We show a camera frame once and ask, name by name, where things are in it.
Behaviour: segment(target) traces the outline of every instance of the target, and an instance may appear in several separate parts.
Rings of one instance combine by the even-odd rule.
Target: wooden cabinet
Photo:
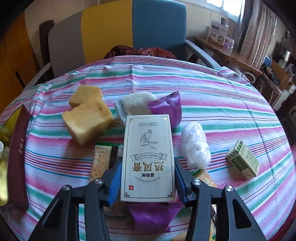
[[[0,114],[38,70],[22,12],[0,42]]]

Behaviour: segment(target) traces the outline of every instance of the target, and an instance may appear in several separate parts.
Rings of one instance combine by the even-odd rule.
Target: small green box
[[[258,175],[260,162],[242,140],[238,140],[236,144],[229,149],[226,158],[246,180]]]

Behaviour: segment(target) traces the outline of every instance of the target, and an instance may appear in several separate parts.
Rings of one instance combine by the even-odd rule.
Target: chair
[[[48,35],[50,63],[27,87],[52,67],[54,77],[101,60],[116,45],[159,47],[185,59],[185,47],[206,66],[220,66],[186,40],[186,7],[170,0],[119,0],[78,12],[55,24]]]

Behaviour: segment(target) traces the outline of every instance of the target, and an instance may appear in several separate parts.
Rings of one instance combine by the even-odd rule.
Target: gift box
[[[0,129],[4,152],[0,158],[0,206],[28,207],[25,145],[30,113],[21,105]]]

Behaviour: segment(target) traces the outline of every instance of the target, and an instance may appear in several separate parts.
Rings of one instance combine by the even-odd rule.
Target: metal screw
[[[96,179],[96,180],[94,181],[94,183],[99,185],[99,184],[102,184],[102,183],[103,183],[103,180],[100,179],[100,178],[98,178],[98,179]]]
[[[196,179],[194,179],[194,180],[192,181],[192,183],[193,183],[194,185],[200,185],[200,184],[202,183],[202,181],[196,178]]]
[[[233,187],[232,187],[232,186],[226,186],[225,189],[226,189],[228,192],[232,192],[232,191],[233,191]]]
[[[62,187],[62,190],[63,191],[68,191],[70,188],[71,188],[70,185],[65,185],[65,186]]]

